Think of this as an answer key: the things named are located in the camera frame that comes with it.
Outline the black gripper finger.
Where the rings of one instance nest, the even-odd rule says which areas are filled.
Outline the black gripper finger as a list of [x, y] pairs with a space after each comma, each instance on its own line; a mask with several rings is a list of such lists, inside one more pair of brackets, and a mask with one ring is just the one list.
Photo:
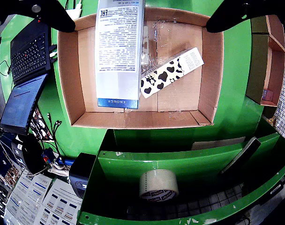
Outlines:
[[62, 32], [75, 31], [75, 22], [57, 0], [0, 0], [0, 25], [9, 15], [34, 18]]
[[224, 0], [206, 23], [208, 32], [228, 30], [248, 19], [276, 15], [285, 25], [285, 0]]

